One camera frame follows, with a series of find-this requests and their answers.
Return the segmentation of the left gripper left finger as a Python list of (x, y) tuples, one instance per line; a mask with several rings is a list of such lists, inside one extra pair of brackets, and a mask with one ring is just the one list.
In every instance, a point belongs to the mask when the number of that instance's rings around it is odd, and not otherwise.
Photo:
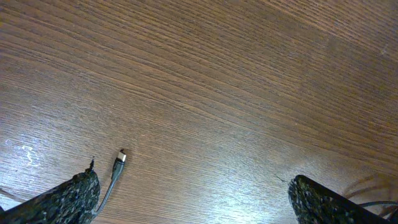
[(16, 206), (1, 212), (3, 224), (91, 223), (101, 187), (94, 162), (70, 180)]

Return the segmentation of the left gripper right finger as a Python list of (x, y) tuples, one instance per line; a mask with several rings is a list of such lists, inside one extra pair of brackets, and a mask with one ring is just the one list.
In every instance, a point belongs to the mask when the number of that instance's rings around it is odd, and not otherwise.
[(366, 210), (322, 184), (296, 175), (289, 183), (289, 202), (299, 224), (388, 224), (385, 219)]

